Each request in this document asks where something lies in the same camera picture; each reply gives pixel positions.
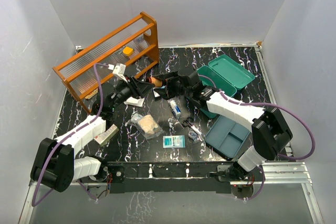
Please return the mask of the teal medicine box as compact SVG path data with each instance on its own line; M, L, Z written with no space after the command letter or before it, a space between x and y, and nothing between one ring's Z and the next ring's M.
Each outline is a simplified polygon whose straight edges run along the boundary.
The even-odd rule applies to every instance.
M232 60L221 55L197 69L200 80L205 86L221 89L229 97L234 97L254 81L255 76Z

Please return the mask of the brown medicine bottle orange cap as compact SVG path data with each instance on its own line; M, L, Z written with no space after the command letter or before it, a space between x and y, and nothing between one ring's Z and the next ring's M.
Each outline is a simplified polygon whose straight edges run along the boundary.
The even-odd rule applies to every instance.
M163 86L163 81L155 77L147 77L146 81L153 84L155 88L161 88Z

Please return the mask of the blue white pouch packet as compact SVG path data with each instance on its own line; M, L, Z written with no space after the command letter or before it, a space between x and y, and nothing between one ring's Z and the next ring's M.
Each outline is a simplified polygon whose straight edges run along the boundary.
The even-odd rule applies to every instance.
M162 88L154 88L153 94L155 99L166 99L165 89Z

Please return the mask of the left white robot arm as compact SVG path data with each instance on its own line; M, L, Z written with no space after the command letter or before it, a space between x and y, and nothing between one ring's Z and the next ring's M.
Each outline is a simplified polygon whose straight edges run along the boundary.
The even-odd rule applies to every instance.
M58 192L65 191L74 180L87 176L104 181L109 172L101 160L90 156L77 159L77 154L112 125L113 113L119 105L128 98L145 97L154 86L152 81L143 82L134 77L120 80L115 86L102 84L90 116L63 136L41 141L30 172L31 179Z

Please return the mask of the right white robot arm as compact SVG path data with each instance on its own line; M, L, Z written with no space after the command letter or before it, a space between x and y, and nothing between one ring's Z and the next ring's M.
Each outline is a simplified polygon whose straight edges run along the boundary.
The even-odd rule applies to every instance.
M273 161L293 138L280 110L273 104L256 107L227 97L218 88L205 86L196 71L183 69L150 77L154 90L165 100L187 97L197 108L225 116L252 133L253 145L219 175L247 180L253 169Z

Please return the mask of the white gauze packet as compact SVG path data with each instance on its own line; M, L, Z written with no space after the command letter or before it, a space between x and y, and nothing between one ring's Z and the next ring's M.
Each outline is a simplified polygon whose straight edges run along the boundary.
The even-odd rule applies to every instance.
M136 98L130 97L126 101L124 101L125 105L131 105L131 106L137 106L137 107L142 107L143 103L144 103L144 98L136 99Z

